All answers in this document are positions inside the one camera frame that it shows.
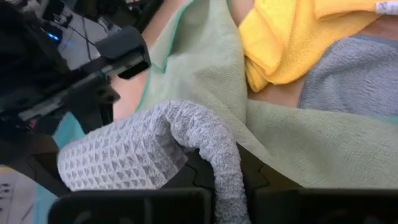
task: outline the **towel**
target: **towel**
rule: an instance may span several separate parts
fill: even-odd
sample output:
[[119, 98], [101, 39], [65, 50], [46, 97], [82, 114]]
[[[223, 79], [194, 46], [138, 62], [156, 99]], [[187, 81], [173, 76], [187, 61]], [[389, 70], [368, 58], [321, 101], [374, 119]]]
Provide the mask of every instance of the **towel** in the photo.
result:
[[398, 42], [367, 35], [333, 44], [305, 79], [298, 107], [398, 115]]
[[250, 223], [233, 134], [213, 111], [165, 101], [90, 132], [60, 151], [58, 171], [72, 191], [159, 189], [199, 154], [213, 167], [217, 223]]
[[246, 76], [254, 92], [269, 82], [305, 75], [335, 41], [358, 33], [379, 15], [378, 0], [255, 0], [239, 26]]
[[225, 0], [181, 7], [150, 57], [138, 111], [190, 100], [215, 111], [240, 145], [304, 187], [396, 189], [396, 126], [248, 99], [243, 49]]

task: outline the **black machine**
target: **black machine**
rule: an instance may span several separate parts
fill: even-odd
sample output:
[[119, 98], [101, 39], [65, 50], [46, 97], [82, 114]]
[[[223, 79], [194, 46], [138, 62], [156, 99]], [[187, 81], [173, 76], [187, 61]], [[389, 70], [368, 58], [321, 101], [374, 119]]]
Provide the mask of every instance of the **black machine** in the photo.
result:
[[[58, 147], [49, 134], [66, 111], [86, 133], [113, 121], [112, 104], [119, 95], [110, 79], [129, 79], [150, 67], [141, 32], [162, 1], [64, 3], [81, 16], [95, 22], [104, 17], [122, 29], [95, 43], [100, 58], [71, 71], [37, 21], [0, 2], [0, 164], [60, 197], [49, 224], [213, 223], [213, 170], [197, 152], [160, 190], [71, 193], [63, 184]], [[397, 191], [305, 189], [238, 148], [252, 223], [398, 222]]]

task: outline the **teal fabric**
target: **teal fabric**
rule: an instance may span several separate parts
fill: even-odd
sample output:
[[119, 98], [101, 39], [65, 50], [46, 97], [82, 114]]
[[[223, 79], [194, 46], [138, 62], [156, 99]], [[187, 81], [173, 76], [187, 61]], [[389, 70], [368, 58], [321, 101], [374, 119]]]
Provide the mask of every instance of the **teal fabric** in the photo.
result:
[[[58, 148], [61, 149], [66, 144], [84, 137], [84, 135], [74, 115], [67, 113], [58, 125], [53, 138]], [[33, 224], [47, 224], [47, 214], [56, 199], [57, 197], [54, 194], [50, 193], [41, 185], [37, 185], [34, 200]]]

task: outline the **gray towel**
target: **gray towel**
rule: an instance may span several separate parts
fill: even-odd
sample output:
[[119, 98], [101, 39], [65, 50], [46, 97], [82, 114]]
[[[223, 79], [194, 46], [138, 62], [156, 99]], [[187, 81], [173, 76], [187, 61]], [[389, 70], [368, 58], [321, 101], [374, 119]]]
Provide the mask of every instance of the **gray towel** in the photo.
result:
[[213, 167], [218, 223], [250, 223], [233, 134], [212, 110], [166, 101], [65, 146], [58, 171], [73, 191], [159, 189], [199, 148]]
[[367, 35], [337, 41], [307, 74], [298, 107], [398, 115], [398, 42]]

